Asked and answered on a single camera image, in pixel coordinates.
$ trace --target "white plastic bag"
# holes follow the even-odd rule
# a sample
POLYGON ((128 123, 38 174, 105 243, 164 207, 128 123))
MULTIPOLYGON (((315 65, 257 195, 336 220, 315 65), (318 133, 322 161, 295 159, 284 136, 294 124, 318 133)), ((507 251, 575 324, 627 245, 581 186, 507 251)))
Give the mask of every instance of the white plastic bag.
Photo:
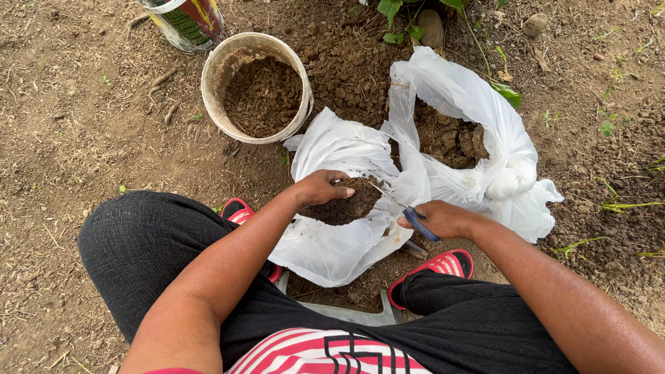
MULTIPOLYGON (((430 200, 424 163, 399 173, 390 158, 387 135, 342 120, 328 108, 304 135, 291 137, 284 146, 297 150, 291 167, 296 182, 316 170, 342 170, 350 177, 373 175, 389 183, 393 195, 404 204, 430 200)), ((411 237, 413 230, 396 224, 400 215, 400 207, 385 196, 367 217, 343 226, 296 215, 296 222, 288 226, 269 259, 323 287, 348 284, 411 237), (383 236, 386 228, 390 231, 383 236)))
POLYGON ((483 213, 535 243, 554 227, 546 202, 563 197, 549 179, 536 181, 538 155, 522 119, 473 71, 450 63, 429 47, 414 47, 409 61, 390 67, 388 121, 381 128, 400 148, 402 168, 427 170, 431 198, 483 213), (480 123, 489 160, 455 170, 420 154, 413 120, 416 95, 444 115, 480 123))

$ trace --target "plastic stool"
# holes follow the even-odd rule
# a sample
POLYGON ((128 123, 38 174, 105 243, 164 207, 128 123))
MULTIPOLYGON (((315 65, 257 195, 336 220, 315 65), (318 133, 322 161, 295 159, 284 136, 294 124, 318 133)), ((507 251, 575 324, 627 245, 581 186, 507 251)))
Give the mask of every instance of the plastic stool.
MULTIPOLYGON (((289 284, 289 272, 282 273, 279 281, 275 282, 277 289, 284 294, 287 292, 287 285, 289 284)), ((323 314, 327 317, 341 319, 342 321, 359 323, 365 326, 386 326, 397 325, 403 323, 402 312, 393 308, 388 301, 388 292, 385 289, 381 290, 381 305, 383 311, 381 313, 365 313, 363 311, 356 311, 345 309, 342 307, 333 307, 329 305, 319 305, 311 303, 300 303, 317 313, 323 314)))

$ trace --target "hand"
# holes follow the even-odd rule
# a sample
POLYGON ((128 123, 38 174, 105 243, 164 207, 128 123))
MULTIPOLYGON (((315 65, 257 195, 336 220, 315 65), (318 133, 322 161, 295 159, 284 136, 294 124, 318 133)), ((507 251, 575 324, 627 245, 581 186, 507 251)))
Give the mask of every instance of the hand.
POLYGON ((295 193, 296 199, 301 203, 301 208, 306 208, 310 205, 327 203, 332 199, 351 197, 356 192, 353 188, 333 187, 330 184, 333 180, 347 178, 348 175, 339 170, 317 170, 289 187, 288 190, 295 193))
MULTIPOLYGON (((425 204, 416 206, 416 211, 427 217, 419 220, 429 231, 435 233, 439 238, 466 238, 471 239, 474 228, 480 221, 486 220, 485 216, 472 213, 459 206, 454 206, 441 200, 432 200, 425 204)), ((413 229, 406 217, 397 219, 397 224, 403 228, 413 229)))

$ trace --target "foot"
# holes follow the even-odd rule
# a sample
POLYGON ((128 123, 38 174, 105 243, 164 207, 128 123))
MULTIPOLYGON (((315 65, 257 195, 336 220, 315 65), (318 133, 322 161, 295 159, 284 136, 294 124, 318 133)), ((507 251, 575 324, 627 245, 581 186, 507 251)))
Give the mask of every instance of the foot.
POLYGON ((221 217, 236 224, 242 225, 249 217, 254 215, 254 211, 249 204, 239 198, 232 198, 224 205, 221 211, 221 217))
POLYGON ((388 288, 390 305, 399 310, 406 309, 403 305, 396 303, 395 299, 397 299, 397 295, 402 292, 402 282, 404 279, 407 276, 418 273, 422 270, 471 279, 471 275, 473 274, 473 260, 471 259, 469 252, 461 248, 434 256, 431 260, 401 277, 388 288))
MULTIPOLYGON (((253 215, 254 211, 249 207, 249 204, 239 198, 232 198, 227 201, 221 210, 222 218, 239 225, 245 223, 253 215)), ((265 263, 261 267, 261 273, 267 276, 271 282, 275 283, 282 276, 282 267, 274 264, 272 261, 265 260, 265 263)))

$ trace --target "blue scissors handle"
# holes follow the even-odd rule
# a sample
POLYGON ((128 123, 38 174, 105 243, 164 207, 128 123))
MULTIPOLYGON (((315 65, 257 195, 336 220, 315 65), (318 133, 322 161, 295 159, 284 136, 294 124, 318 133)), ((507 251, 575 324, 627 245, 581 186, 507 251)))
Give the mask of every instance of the blue scissors handle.
POLYGON ((404 210, 404 216, 406 217, 407 221, 409 221, 409 223, 411 225, 413 225, 413 227, 417 231, 419 231, 419 233, 425 235, 425 237, 427 239, 429 239, 433 242, 438 242, 439 240, 441 240, 441 238, 439 238, 437 235, 435 235, 435 233, 429 231, 429 229, 427 229, 427 227, 423 226, 423 224, 421 224, 416 219, 416 218, 419 218, 421 220, 424 220, 426 217, 424 217, 421 214, 418 214, 418 212, 416 212, 416 209, 414 207, 409 206, 408 209, 405 209, 404 210))

